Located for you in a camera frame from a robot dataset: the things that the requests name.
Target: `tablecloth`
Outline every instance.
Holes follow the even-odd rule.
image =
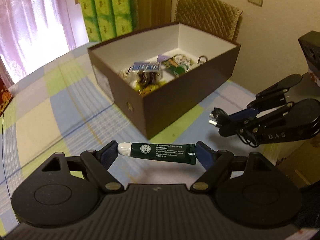
[[[15,188],[52,153],[79,155],[99,150],[111,140],[148,142],[98,87],[87,47],[79,47],[41,67],[10,88],[14,98],[0,117],[0,235],[17,224],[11,208]],[[222,138],[208,123],[213,107],[228,114],[244,109],[254,95],[227,81],[151,142],[196,143],[248,155],[252,148],[237,137]],[[128,183],[186,183],[190,186],[205,169],[118,156],[109,172]]]

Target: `green tube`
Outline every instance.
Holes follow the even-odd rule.
[[[195,144],[119,143],[118,152],[133,158],[196,164]]]

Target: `curtain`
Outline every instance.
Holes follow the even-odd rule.
[[[75,47],[66,0],[0,0],[0,76],[7,87]]]

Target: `chair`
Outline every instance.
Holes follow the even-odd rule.
[[[236,41],[242,12],[220,0],[178,0],[174,20]]]

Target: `wooden cabinet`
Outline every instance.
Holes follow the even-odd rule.
[[[171,22],[171,0],[138,0],[140,29]]]

